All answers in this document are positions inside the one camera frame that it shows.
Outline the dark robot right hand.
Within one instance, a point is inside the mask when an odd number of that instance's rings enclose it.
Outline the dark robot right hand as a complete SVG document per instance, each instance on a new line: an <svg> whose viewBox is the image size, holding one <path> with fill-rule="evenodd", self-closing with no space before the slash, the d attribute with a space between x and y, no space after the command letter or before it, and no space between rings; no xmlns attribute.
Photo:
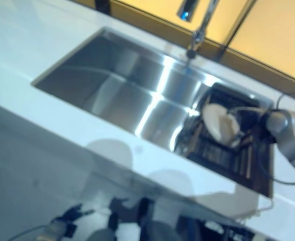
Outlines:
<svg viewBox="0 0 295 241"><path fill-rule="evenodd" d="M228 109L224 117L228 121L232 136L228 138L226 145L234 148L248 135L261 141L269 140L271 134L266 123L270 114L271 110L259 107L240 106Z"/></svg>

